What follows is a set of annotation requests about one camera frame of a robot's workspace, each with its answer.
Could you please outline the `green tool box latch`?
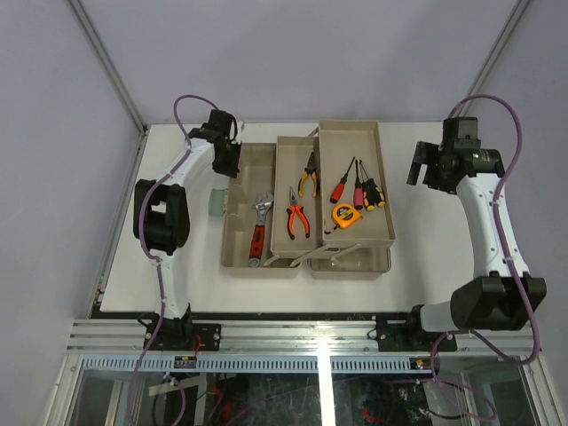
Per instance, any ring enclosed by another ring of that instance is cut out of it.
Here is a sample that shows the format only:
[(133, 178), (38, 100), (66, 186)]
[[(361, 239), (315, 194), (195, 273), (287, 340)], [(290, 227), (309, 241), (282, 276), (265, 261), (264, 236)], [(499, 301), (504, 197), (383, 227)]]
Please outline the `green tool box latch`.
[(228, 189), (212, 189), (209, 194), (208, 213), (211, 217), (222, 217), (227, 209)]

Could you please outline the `silver adjustable wrench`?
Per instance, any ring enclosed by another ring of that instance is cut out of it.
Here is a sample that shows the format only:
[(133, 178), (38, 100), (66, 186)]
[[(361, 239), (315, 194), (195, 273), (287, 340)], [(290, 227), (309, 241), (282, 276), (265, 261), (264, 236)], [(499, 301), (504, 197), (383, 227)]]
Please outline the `silver adjustable wrench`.
[(248, 253), (248, 266), (256, 268), (260, 265), (261, 257), (264, 249), (265, 238), (265, 221), (268, 212), (273, 205), (273, 194), (264, 193), (256, 197), (253, 208), (256, 212), (256, 224), (252, 235), (249, 253)]

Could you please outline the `large black yellow screwdriver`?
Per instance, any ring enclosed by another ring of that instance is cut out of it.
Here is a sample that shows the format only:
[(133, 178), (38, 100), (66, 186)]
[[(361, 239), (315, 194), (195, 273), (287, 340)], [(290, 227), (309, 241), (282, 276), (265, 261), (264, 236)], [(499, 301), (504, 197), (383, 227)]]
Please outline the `large black yellow screwdriver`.
[(378, 184), (371, 177), (369, 177), (369, 184), (373, 192), (375, 207), (383, 208), (386, 205), (386, 200), (383, 192), (379, 189)]

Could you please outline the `pink handle screwdriver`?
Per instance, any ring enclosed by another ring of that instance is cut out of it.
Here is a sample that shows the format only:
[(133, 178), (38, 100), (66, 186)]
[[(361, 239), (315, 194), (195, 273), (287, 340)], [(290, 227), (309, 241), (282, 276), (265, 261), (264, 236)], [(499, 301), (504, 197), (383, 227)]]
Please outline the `pink handle screwdriver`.
[(362, 184), (359, 178), (358, 162), (355, 162), (355, 168), (356, 168), (356, 177), (355, 177), (355, 186), (353, 194), (353, 204), (356, 210), (362, 210), (364, 207), (364, 197), (363, 197)]

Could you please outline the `orange long nose pliers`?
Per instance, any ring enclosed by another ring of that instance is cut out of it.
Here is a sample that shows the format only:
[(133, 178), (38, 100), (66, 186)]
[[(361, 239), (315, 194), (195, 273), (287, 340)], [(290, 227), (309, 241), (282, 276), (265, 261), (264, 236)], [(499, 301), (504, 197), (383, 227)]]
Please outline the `orange long nose pliers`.
[(288, 237), (293, 241), (296, 238), (294, 223), (298, 218), (304, 227), (304, 236), (308, 239), (311, 236), (311, 226), (307, 216), (304, 214), (304, 207), (297, 202), (296, 192), (290, 187), (288, 194), (289, 206), (287, 208), (287, 232)]

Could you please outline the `yellow combination pliers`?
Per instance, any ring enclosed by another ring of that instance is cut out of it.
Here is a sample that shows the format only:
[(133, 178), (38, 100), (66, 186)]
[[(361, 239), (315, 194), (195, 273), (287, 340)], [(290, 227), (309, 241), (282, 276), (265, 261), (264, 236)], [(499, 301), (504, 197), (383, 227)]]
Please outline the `yellow combination pliers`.
[(316, 161), (315, 161), (315, 153), (311, 152), (308, 162), (306, 163), (306, 166), (304, 168), (304, 171), (302, 173), (302, 176), (300, 177), (299, 181), (298, 181), (298, 185), (297, 185), (297, 193), (299, 197), (303, 197), (304, 196), (304, 185), (305, 182), (308, 179), (312, 180), (312, 197), (316, 198), (318, 193), (319, 193), (319, 178), (318, 178), (318, 173), (317, 173), (317, 165), (316, 165)]

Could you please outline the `red handle screwdriver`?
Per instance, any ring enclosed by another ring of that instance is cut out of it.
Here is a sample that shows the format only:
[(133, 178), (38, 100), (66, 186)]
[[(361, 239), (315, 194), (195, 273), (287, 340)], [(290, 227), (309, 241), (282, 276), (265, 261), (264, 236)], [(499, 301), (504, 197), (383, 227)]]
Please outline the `red handle screwdriver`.
[(347, 170), (345, 171), (345, 173), (343, 174), (343, 176), (340, 178), (337, 185), (335, 186), (334, 190), (332, 191), (332, 193), (329, 197), (329, 201), (332, 204), (337, 204), (340, 201), (340, 199), (343, 195), (345, 185), (346, 185), (347, 180), (348, 180), (348, 176), (349, 176), (350, 171), (351, 171), (352, 164), (354, 163), (355, 159), (356, 159), (355, 156), (353, 156), (351, 158), (351, 162), (350, 162)]

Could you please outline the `orange tape measure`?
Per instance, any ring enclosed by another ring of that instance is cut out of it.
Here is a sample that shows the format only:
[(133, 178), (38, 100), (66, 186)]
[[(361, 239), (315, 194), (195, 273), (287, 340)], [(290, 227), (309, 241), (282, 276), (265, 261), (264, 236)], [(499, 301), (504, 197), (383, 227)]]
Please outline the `orange tape measure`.
[(341, 203), (337, 204), (333, 208), (331, 218), (333, 226), (330, 229), (324, 230), (324, 234), (326, 235), (329, 235), (338, 229), (348, 229), (362, 219), (362, 214), (353, 205), (349, 203)]

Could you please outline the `translucent brown tool box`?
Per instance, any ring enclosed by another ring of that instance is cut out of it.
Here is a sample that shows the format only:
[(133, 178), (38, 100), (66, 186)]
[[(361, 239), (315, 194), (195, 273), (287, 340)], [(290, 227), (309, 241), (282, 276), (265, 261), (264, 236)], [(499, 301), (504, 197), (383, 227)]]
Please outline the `translucent brown tool box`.
[[(299, 198), (311, 225), (306, 237), (302, 225), (296, 237), (285, 229), (288, 194), (297, 189), (301, 170), (313, 154), (320, 188), (316, 196)], [(241, 147), (238, 177), (230, 180), (226, 196), (221, 265), (236, 277), (290, 278), (306, 264), (315, 278), (375, 280), (391, 268), (391, 245), (396, 240), (388, 206), (365, 212), (344, 231), (334, 226), (335, 204), (329, 197), (341, 175), (358, 171), (352, 158), (363, 161), (381, 189), (386, 187), (379, 124), (376, 121), (322, 121), (314, 135), (279, 136), (274, 143), (245, 143)], [(257, 268), (249, 266), (249, 246), (256, 224), (253, 204), (259, 194), (272, 193), (274, 204), (266, 219), (264, 251)]]

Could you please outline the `small black yellow screwdriver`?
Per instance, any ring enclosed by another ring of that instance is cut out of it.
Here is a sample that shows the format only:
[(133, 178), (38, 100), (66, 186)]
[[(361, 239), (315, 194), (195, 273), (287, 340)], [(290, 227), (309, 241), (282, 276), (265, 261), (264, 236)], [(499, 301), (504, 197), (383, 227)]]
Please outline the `small black yellow screwdriver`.
[(359, 166), (361, 169), (361, 176), (363, 177), (362, 189), (363, 189), (363, 201), (365, 209), (366, 211), (373, 211), (375, 209), (375, 200), (369, 184), (369, 176), (365, 170), (363, 161), (359, 161)]

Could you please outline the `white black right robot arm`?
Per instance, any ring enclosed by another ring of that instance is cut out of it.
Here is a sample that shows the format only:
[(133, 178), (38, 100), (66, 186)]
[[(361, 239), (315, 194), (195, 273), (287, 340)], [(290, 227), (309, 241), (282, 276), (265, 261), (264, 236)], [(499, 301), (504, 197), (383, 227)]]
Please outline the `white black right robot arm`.
[(500, 153), (484, 149), (475, 117), (447, 118), (440, 144), (420, 141), (407, 182), (421, 169), (430, 189), (455, 195), (464, 209), (474, 255), (473, 278), (444, 303), (414, 307), (418, 320), (405, 327), (406, 343), (424, 350), (437, 332), (517, 331), (547, 294), (546, 281), (531, 275), (509, 219)]

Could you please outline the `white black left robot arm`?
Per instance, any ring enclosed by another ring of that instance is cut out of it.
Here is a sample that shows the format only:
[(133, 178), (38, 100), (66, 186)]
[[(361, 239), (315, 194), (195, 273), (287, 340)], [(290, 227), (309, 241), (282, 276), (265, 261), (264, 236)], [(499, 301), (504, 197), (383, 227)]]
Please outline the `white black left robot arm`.
[(180, 320), (189, 310), (180, 251), (188, 241), (191, 222), (187, 195), (190, 185), (206, 169), (229, 178), (238, 176), (241, 143), (238, 122), (223, 110), (213, 109), (209, 119), (189, 131), (190, 141), (157, 179), (140, 179), (134, 191), (134, 237), (156, 268), (158, 316), (172, 320), (163, 339), (175, 350), (188, 348), (193, 327)]

